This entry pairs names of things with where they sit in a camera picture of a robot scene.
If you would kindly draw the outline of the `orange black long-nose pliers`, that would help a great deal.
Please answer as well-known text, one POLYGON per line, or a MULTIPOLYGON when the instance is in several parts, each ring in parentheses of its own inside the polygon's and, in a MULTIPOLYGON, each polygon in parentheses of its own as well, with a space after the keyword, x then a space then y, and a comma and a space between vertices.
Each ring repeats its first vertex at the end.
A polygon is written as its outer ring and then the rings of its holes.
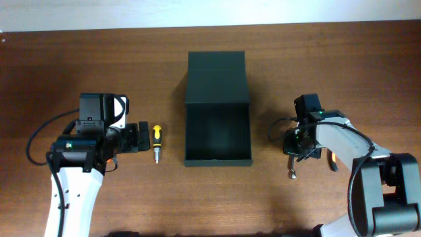
POLYGON ((327 156, 328 156, 328 164, 330 166, 330 169, 333 172, 337 172, 339 169, 337 167, 337 163, 336 163, 336 155, 333 151, 331 151, 330 149, 327 150, 327 156))

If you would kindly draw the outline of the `silver ring wrench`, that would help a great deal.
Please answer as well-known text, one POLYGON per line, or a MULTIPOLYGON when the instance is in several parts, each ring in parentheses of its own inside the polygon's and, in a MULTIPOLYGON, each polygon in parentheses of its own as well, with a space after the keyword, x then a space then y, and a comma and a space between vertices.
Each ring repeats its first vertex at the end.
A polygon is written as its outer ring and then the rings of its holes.
POLYGON ((289 156, 289 177, 292 180, 295 180, 297 178, 297 175, 294 169, 294 164, 295 164, 295 157, 290 155, 289 156))

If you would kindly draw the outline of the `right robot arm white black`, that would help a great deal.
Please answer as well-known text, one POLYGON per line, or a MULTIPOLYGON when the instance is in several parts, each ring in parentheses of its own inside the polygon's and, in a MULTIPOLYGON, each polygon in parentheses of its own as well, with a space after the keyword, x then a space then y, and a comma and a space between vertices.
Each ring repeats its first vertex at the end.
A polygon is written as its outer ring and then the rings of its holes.
POLYGON ((409 153, 392 153, 338 111, 307 113, 285 133, 294 155, 326 148, 350 170, 347 214, 315 236, 394 236, 420 230, 420 171, 409 153))

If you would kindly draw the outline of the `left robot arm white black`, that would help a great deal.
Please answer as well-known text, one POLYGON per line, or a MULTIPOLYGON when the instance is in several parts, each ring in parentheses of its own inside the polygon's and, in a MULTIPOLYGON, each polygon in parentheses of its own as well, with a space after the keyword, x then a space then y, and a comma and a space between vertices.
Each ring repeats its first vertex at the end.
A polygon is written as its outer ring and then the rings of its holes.
POLYGON ((151 148, 149 123, 140 121, 104 132, 63 134, 46 153, 51 204, 45 236, 88 236, 107 162, 118 154, 151 148))

